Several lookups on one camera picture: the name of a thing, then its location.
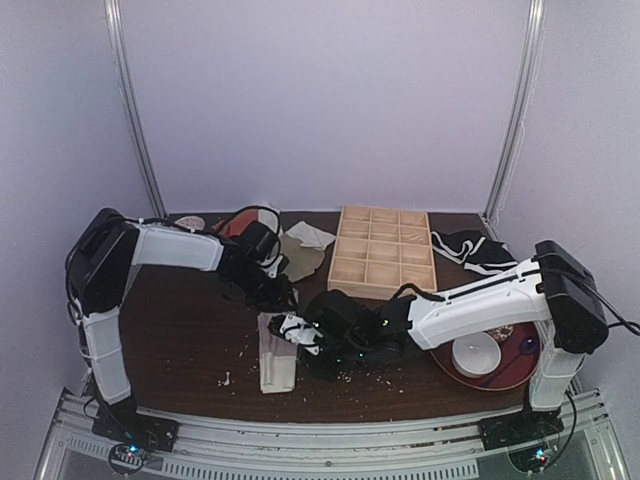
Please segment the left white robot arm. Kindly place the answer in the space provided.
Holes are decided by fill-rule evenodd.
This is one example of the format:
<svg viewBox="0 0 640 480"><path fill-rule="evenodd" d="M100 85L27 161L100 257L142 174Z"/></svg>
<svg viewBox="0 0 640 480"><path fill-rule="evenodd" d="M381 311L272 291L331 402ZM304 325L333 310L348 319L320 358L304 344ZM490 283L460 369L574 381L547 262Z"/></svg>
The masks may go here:
<svg viewBox="0 0 640 480"><path fill-rule="evenodd" d="M288 312L297 299L283 269L279 227L251 221L239 234L195 230L166 219L131 219L102 209L64 263L66 307L93 375L99 413L127 437L141 432L120 339L119 315L136 266L213 272L261 311Z"/></svg>

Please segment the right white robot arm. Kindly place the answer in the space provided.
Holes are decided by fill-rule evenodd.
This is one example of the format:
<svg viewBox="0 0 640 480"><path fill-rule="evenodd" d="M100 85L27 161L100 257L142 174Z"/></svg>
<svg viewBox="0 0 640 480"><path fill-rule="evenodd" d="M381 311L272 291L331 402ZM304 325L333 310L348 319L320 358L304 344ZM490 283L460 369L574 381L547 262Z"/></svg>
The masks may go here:
<svg viewBox="0 0 640 480"><path fill-rule="evenodd" d="M591 272L556 242L543 241L532 258L491 278L435 294L407 283L377 309L331 290L302 315L278 315L268 328L331 377L343 365L391 364L409 347L434 351L502 326L545 325L546 335L533 339L538 363L522 409L479 423L484 447L491 449L562 431L559 414L569 384L609 336L603 304Z"/></svg>

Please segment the mauve and cream underwear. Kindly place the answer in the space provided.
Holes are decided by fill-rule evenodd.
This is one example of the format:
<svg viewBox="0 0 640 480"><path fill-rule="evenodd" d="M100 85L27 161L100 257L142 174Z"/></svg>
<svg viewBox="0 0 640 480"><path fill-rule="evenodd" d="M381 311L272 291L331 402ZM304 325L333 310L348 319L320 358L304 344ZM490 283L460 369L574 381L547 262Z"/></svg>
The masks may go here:
<svg viewBox="0 0 640 480"><path fill-rule="evenodd" d="M257 317L262 394L289 393L296 383L297 347L270 332L269 324L274 317L267 313Z"/></svg>

